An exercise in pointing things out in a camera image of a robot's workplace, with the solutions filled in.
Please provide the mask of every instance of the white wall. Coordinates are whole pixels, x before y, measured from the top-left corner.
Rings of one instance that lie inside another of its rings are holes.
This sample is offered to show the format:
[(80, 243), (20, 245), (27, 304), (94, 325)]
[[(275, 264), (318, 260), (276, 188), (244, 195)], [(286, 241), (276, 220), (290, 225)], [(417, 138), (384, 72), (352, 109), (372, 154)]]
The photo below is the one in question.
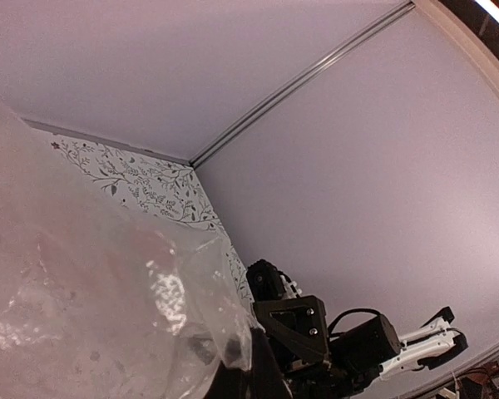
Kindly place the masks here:
[[(471, 348), (499, 341), (499, 101), (413, 12), (257, 122), (199, 177), (239, 251), (399, 332), (451, 305)], [(351, 326), (358, 319), (344, 322)]]
[(0, 1), (0, 101), (188, 160), (399, 1)]

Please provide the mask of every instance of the plastic bag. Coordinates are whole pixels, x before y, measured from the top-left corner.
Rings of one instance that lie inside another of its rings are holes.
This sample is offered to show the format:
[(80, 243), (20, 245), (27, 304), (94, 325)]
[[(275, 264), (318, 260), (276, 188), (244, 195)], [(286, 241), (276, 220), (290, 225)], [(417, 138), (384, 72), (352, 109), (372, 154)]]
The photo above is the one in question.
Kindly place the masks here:
[(0, 395), (201, 398), (250, 369), (225, 241), (111, 202), (0, 106)]

